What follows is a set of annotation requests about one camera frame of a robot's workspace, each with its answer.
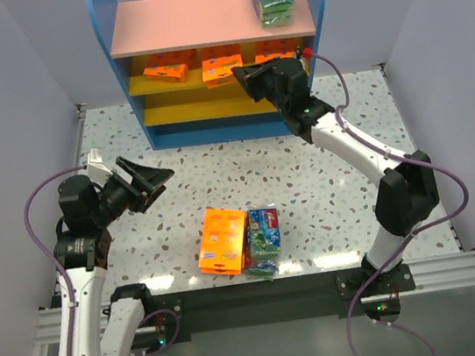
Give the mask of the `orange sponge box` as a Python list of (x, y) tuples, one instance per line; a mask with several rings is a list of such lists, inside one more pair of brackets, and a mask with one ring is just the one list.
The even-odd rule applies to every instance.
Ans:
[(245, 265), (245, 213), (211, 209), (205, 213), (198, 266), (205, 274), (241, 275)]
[(206, 88), (215, 89), (236, 81), (232, 69), (243, 65), (239, 45), (206, 47), (202, 48), (200, 52), (202, 82)]
[(295, 58), (296, 48), (301, 47), (301, 39), (287, 38), (276, 40), (262, 40), (255, 44), (255, 63), (264, 63), (266, 61), (279, 58)]
[(195, 49), (152, 54), (145, 65), (143, 75), (157, 81), (184, 83), (188, 80), (188, 72), (193, 66), (195, 56)]

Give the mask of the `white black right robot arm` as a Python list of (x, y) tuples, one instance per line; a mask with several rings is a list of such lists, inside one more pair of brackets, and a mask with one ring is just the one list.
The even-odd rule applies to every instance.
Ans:
[(293, 135), (345, 160), (378, 190), (379, 230), (362, 259), (357, 284), (362, 286), (396, 268), (403, 259), (403, 242), (440, 201), (429, 156), (421, 151), (395, 151), (340, 121), (337, 109), (312, 94), (299, 59), (276, 58), (234, 67), (231, 72), (253, 101), (265, 99), (274, 106)]

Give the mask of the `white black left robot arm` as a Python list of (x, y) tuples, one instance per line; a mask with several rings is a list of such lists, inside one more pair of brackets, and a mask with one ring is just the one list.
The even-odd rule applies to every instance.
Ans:
[(30, 238), (49, 258), (60, 285), (58, 356), (131, 356), (143, 323), (159, 329), (171, 319), (174, 332), (161, 336), (144, 356), (164, 352), (176, 341), (181, 316), (175, 308), (158, 308), (144, 283), (116, 288), (110, 306), (101, 305), (112, 243), (109, 226), (125, 212), (145, 213), (174, 176), (168, 168), (138, 165), (119, 157), (116, 168), (94, 159), (56, 174), (61, 218), (53, 249), (32, 233)]

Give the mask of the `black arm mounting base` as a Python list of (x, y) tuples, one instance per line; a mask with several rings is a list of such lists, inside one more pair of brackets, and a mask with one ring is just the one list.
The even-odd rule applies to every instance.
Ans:
[(276, 324), (314, 317), (363, 315), (364, 297), (389, 301), (415, 282), (408, 265), (376, 274), (365, 267), (255, 281), (166, 295), (150, 295), (141, 285), (130, 295), (113, 296), (102, 348), (144, 348), (150, 356), (195, 333)]

